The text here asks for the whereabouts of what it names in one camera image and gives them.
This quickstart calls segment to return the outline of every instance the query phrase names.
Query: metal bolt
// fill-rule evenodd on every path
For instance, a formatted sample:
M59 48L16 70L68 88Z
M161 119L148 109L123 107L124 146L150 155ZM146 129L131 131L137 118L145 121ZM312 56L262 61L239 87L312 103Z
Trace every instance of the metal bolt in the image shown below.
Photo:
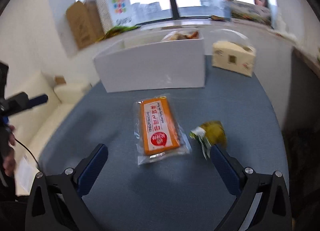
M276 171L276 176L279 177L279 178L282 177L282 172L281 171Z
M42 172L38 172L37 174L36 174L36 178L41 178L43 176L43 173Z
M72 168L67 168L67 169L64 170L64 173L66 175L70 175L71 173L73 173L73 169Z
M244 171L245 171L247 174L253 174L253 169L250 168L250 167L245 168Z

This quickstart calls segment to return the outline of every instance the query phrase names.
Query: sofa armrest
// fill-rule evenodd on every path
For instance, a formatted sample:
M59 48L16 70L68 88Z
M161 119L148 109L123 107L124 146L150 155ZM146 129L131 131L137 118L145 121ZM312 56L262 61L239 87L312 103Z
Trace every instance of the sofa armrest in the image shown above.
M54 87L54 92L61 103L76 104L90 89L90 83L68 83Z

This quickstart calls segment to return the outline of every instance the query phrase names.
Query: cream sofa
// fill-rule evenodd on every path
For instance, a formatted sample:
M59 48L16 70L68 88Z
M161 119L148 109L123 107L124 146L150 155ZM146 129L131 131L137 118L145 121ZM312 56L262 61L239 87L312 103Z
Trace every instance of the cream sofa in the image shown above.
M41 151L55 130L90 88L91 85L89 83L64 84L52 88L41 72L34 74L16 90L16 93L24 91L29 98L47 94L48 102L9 118L10 124L16 127L14 132L16 139L28 147L38 160ZM24 157L33 166L33 180L34 175L38 172L34 159L18 143L14 149L17 162L16 172ZM16 173L17 195L29 194L29 190L24 190L19 183L21 183L21 180L19 180L19 175Z

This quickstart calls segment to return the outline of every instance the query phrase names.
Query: gray table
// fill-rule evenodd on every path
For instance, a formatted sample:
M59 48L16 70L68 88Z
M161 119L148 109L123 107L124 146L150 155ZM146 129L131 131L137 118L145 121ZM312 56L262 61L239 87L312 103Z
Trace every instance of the gray table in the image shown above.
M107 93L98 83L52 136L40 163L47 175L60 174L75 167L98 143L108 146L109 159L83 197L105 230L213 230L235 199L192 140L190 155L137 165L132 105L163 93L171 94L186 133L205 121L220 120L231 156L258 173L282 171L288 186L280 128L255 75L213 68L207 57L205 88Z

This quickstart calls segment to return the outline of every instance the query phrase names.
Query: person's hand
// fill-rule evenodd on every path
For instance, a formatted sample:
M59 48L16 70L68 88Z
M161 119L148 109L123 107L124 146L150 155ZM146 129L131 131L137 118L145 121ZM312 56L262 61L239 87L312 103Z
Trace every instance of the person's hand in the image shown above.
M14 126L9 126L11 132L13 132L15 130ZM9 135L9 143L13 146L15 146L15 138L14 138L14 134L10 134ZM8 156L6 156L3 160L3 168L4 168L4 173L11 177L13 175L14 169L16 167L16 161L14 159L14 149L11 148Z

